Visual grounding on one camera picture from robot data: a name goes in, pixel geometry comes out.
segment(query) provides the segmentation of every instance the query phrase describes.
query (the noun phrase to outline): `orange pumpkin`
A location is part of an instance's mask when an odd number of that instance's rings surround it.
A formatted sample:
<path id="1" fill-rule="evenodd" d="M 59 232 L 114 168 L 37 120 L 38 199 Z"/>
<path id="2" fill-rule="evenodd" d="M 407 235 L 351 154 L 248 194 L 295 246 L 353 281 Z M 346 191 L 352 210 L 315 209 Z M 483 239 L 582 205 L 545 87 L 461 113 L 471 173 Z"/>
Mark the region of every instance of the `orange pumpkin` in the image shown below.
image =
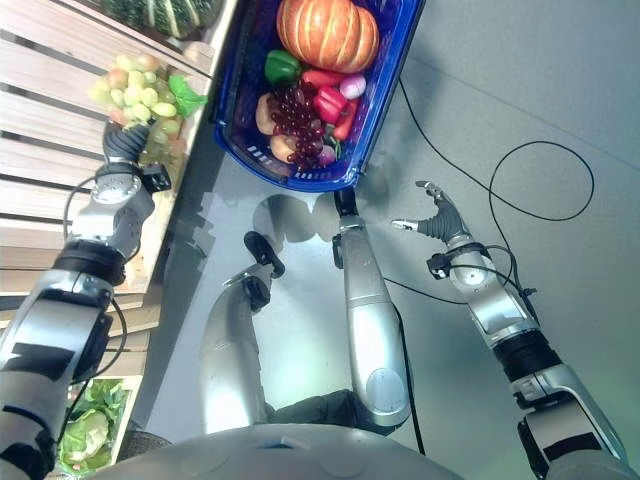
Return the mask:
<path id="1" fill-rule="evenodd" d="M 341 73 L 371 65 L 380 42 L 373 15 L 351 0 L 282 0 L 277 28 L 291 54 Z"/>

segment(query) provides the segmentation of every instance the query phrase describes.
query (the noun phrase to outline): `floor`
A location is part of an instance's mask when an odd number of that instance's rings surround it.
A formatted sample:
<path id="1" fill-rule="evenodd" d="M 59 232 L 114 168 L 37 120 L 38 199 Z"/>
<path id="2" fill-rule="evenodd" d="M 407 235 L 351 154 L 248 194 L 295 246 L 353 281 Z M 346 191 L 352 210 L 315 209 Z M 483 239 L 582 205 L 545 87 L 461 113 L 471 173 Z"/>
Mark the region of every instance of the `floor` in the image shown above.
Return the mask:
<path id="1" fill-rule="evenodd" d="M 543 222 L 497 204 L 544 332 L 614 424 L 640 469 L 640 3 L 597 0 L 433 0 L 402 79 L 432 141 L 485 185 L 498 160 L 531 140 L 561 142 L 596 178 L 579 218 Z M 342 272 L 333 266 L 337 229 L 329 195 L 271 186 L 201 132 L 169 242 L 161 327 L 134 417 L 172 441 L 201 432 L 200 336 L 222 282 L 248 266 L 242 237 L 267 235 L 287 273 L 255 318 L 263 385 L 279 407 L 350 384 Z M 424 261 L 435 240 L 393 230 L 396 217 L 435 213 L 415 180 L 440 184 L 476 238 L 497 243 L 486 192 L 439 159 L 396 90 L 358 202 L 384 274 L 449 299 Z M 495 189 L 522 208 L 565 216 L 584 203 L 588 176 L 567 152 L 520 151 Z M 501 269 L 507 268 L 497 258 Z M 516 424 L 522 414 L 465 308 L 389 285 L 404 317 L 415 395 L 428 455 L 470 480 L 532 478 Z M 409 423 L 392 436 L 415 448 Z"/>

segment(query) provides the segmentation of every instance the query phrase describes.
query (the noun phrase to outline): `lettuce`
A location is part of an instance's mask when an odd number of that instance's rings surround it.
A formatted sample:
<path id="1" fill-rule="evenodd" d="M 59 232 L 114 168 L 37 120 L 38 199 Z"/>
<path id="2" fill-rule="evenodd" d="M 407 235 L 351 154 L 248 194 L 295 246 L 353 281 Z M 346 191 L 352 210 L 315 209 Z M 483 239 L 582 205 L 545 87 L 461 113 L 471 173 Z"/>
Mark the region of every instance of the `lettuce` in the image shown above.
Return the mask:
<path id="1" fill-rule="evenodd" d="M 65 472 L 84 475 L 109 464 L 127 396 L 121 380 L 91 382 L 58 448 L 58 463 Z"/>

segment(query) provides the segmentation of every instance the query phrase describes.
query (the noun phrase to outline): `carrot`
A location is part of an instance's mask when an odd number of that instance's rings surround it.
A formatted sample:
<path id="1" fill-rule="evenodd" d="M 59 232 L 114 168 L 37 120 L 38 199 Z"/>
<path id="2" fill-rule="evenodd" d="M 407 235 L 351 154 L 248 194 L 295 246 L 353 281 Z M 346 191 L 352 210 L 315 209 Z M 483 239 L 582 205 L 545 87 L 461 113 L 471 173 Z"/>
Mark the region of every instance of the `carrot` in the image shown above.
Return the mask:
<path id="1" fill-rule="evenodd" d="M 302 74 L 302 80 L 316 88 L 335 87 L 344 80 L 346 75 L 326 70 L 307 70 Z"/>
<path id="2" fill-rule="evenodd" d="M 356 116 L 358 110 L 358 104 L 360 99 L 349 100 L 344 115 L 338 121 L 336 128 L 333 129 L 333 136 L 337 140 L 346 140 L 351 133 L 351 126 L 353 125 L 353 119 Z"/>

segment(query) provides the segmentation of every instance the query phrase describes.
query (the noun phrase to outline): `green squash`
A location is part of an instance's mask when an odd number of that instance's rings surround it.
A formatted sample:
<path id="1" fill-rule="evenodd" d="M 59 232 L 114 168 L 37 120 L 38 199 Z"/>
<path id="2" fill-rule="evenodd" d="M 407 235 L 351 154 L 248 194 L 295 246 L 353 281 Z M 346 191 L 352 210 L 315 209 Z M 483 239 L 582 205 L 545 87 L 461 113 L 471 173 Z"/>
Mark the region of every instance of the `green squash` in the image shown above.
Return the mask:
<path id="1" fill-rule="evenodd" d="M 176 38 L 213 24 L 223 0 L 102 0 L 107 15 L 140 29 L 147 26 Z"/>

